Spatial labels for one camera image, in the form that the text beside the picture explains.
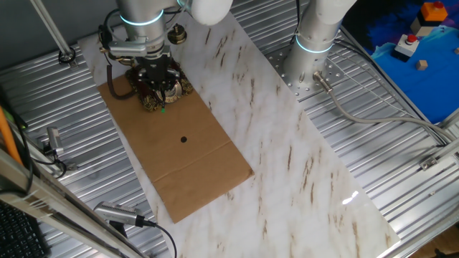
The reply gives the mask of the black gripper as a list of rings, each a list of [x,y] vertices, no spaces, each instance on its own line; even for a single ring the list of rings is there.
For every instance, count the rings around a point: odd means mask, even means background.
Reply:
[[[138,57],[141,67],[136,67],[137,88],[141,92],[165,90],[167,94],[181,94],[180,72],[169,68],[171,58],[167,54],[156,59]]]

